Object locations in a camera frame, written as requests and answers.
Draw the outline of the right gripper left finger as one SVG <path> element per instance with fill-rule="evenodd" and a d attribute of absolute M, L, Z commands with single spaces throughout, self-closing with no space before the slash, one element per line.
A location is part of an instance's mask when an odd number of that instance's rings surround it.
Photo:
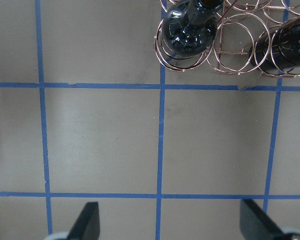
<path fill-rule="evenodd" d="M 48 235 L 46 240 L 98 240 L 100 216 L 98 202 L 87 202 L 69 232 Z"/>

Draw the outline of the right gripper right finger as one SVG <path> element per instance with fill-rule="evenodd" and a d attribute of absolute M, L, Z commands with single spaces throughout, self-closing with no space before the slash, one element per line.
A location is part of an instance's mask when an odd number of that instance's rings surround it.
<path fill-rule="evenodd" d="M 246 240 L 300 240 L 300 230 L 280 228 L 252 199 L 240 200 L 239 224 Z"/>

